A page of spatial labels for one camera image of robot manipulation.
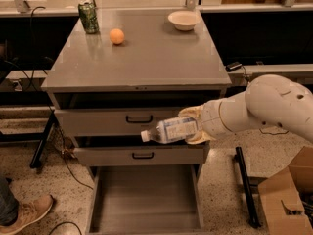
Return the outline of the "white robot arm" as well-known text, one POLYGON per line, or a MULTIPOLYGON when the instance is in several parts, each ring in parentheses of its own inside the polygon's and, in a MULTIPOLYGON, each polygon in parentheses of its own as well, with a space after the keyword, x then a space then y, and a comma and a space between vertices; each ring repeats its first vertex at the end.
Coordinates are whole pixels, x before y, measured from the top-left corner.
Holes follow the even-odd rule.
POLYGON ((279 75, 261 75, 239 94, 185 108, 179 115, 194 118, 201 125, 196 136, 187 140, 189 144, 269 126, 313 142, 313 94, 279 75))

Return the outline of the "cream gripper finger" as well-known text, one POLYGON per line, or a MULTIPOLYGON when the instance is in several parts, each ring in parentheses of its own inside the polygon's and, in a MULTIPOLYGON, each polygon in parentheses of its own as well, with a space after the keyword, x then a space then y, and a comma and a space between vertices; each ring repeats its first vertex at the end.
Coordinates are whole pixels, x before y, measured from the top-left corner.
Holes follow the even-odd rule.
POLYGON ((198 145, 210 140, 214 140, 214 137, 202 130, 197 132, 193 137, 187 138, 186 142, 190 145, 198 145))
POLYGON ((199 119, 201 117, 202 110, 203 110, 203 105, 188 107, 188 108, 182 109, 178 113, 178 116, 181 118, 186 117, 186 118, 199 119))

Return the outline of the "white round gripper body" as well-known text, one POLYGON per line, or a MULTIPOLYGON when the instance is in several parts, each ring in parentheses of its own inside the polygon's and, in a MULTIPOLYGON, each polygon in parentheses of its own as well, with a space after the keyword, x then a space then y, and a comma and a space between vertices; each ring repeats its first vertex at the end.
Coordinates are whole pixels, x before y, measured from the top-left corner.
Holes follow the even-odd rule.
POLYGON ((220 114, 221 100, 211 100, 202 106, 201 125, 202 130, 211 138, 219 139, 231 134, 225 126, 220 114))

